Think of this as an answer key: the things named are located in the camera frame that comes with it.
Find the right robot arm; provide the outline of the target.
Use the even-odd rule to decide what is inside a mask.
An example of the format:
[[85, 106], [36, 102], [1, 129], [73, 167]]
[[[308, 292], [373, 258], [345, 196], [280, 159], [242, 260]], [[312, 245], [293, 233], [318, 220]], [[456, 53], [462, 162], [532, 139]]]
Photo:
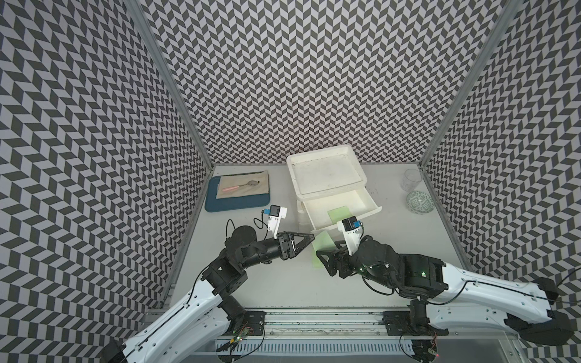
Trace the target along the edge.
[[445, 334], [452, 329], [498, 329], [529, 343], [562, 346], [573, 337], [573, 321], [554, 310], [554, 281], [505, 281], [469, 272], [435, 257], [397, 253], [370, 236], [356, 252], [345, 246], [320, 250], [317, 258], [331, 276], [360, 275], [409, 299], [412, 334]]

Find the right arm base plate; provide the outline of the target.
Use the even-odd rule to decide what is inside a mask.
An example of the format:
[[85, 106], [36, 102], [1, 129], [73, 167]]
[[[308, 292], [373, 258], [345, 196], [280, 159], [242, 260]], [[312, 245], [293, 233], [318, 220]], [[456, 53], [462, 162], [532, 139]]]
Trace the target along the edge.
[[410, 336], [410, 337], [446, 337], [449, 336], [448, 329], [437, 329], [430, 326], [421, 319], [414, 320], [411, 318], [410, 311], [385, 311], [382, 313], [382, 322], [387, 330], [387, 335]]

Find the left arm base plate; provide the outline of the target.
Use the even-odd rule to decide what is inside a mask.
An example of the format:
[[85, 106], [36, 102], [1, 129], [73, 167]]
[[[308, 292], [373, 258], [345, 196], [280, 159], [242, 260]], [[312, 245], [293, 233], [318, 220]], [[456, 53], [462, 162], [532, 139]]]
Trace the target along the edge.
[[248, 333], [251, 337], [263, 336], [266, 322], [266, 312], [260, 310], [251, 310], [238, 314], [234, 317], [228, 317], [228, 328], [223, 333], [224, 336], [238, 335], [243, 328], [249, 328]]

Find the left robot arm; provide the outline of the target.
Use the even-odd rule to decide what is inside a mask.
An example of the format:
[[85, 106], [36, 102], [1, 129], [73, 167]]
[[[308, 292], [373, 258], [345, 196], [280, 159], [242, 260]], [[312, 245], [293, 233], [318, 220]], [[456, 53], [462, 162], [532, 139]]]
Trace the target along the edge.
[[313, 243], [313, 234], [280, 232], [258, 240], [242, 226], [225, 239], [225, 246], [192, 289], [155, 322], [125, 342], [111, 340], [100, 352], [102, 362], [178, 362], [227, 332], [255, 332], [262, 313], [249, 313], [233, 293], [248, 279], [247, 270], [273, 260], [290, 260]]

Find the white top drawer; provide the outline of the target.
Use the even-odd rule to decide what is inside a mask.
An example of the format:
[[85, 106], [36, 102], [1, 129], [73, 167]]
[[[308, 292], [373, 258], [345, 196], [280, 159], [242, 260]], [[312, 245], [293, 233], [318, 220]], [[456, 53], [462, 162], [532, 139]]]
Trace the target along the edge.
[[366, 219], [381, 212], [379, 206], [366, 188], [312, 199], [301, 203], [315, 233], [333, 231], [337, 223], [355, 216]]

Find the green sticky note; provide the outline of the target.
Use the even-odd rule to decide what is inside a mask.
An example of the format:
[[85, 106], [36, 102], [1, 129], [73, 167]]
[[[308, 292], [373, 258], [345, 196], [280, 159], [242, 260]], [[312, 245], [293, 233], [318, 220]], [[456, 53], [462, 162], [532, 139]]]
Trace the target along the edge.
[[349, 219], [353, 216], [353, 213], [350, 211], [349, 207], [343, 206], [334, 208], [332, 210], [328, 210], [328, 216], [331, 220], [332, 224], [336, 224], [341, 222], [344, 219]]
[[333, 251], [333, 250], [337, 249], [337, 246], [335, 245], [334, 240], [332, 239], [332, 237], [330, 236], [330, 234], [327, 231], [322, 231], [321, 233], [316, 235], [316, 238], [313, 241], [313, 243], [311, 244], [311, 246], [313, 247], [312, 266], [314, 269], [323, 269], [324, 268], [323, 264], [321, 263], [321, 261], [317, 257], [317, 254], [316, 254], [317, 252], [319, 252], [319, 251], [328, 252], [328, 251]]

